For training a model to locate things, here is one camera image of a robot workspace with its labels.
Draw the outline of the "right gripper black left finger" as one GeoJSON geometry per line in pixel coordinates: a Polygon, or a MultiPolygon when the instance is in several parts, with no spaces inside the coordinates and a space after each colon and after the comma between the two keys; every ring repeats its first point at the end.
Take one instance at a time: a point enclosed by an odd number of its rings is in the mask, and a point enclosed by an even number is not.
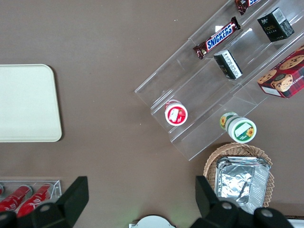
{"type": "Polygon", "coordinates": [[[38,206],[17,218],[15,212],[1,212],[2,228],[72,228],[89,201],[88,178],[79,176],[56,202],[38,206]]]}

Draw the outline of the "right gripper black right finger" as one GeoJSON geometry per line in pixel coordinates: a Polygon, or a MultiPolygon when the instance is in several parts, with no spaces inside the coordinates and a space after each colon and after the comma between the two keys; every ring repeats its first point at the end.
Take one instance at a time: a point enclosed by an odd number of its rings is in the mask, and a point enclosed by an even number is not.
{"type": "Polygon", "coordinates": [[[205,176],[196,176],[195,198],[201,218],[192,228],[291,228],[293,225],[280,211],[257,208],[253,214],[235,203],[219,200],[205,176]]]}

